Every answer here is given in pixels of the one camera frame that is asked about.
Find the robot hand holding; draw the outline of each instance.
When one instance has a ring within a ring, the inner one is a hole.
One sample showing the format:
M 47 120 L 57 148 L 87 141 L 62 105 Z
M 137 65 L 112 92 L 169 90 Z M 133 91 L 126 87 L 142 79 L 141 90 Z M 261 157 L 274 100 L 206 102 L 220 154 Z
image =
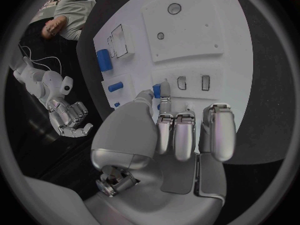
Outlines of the robot hand holding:
M 14 77 L 24 84 L 27 91 L 35 96 L 49 111 L 51 125 L 60 136 L 71 138 L 83 137 L 89 134 L 93 125 L 88 123 L 84 128 L 78 128 L 88 114 L 82 102 L 69 104 L 65 96 L 73 87 L 73 79 L 62 76 L 52 70 L 45 71 L 34 68 L 31 60 L 24 56 L 16 56 L 10 65 Z

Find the white foam block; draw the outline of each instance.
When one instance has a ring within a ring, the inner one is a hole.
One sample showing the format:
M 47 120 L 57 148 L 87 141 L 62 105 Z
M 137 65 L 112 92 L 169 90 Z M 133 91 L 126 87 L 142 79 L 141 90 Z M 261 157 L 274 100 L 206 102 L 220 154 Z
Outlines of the white foam block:
M 152 72 L 152 79 L 153 84 L 160 84 L 167 79 L 172 97 L 218 100 L 223 87 L 223 67 L 206 64 L 198 67 L 158 69 Z
M 172 4 L 180 5 L 181 11 L 175 8 L 173 11 L 178 13 L 171 14 L 168 8 Z M 141 11 L 154 62 L 224 53 L 221 27 L 211 0 L 154 0 Z
M 123 88 L 110 92 L 108 87 L 119 82 L 123 83 Z M 124 74 L 110 79 L 105 79 L 102 81 L 102 86 L 110 107 L 114 109 L 116 109 L 115 103 L 120 103 L 120 106 L 122 106 L 131 102 L 136 97 L 135 87 L 130 74 Z

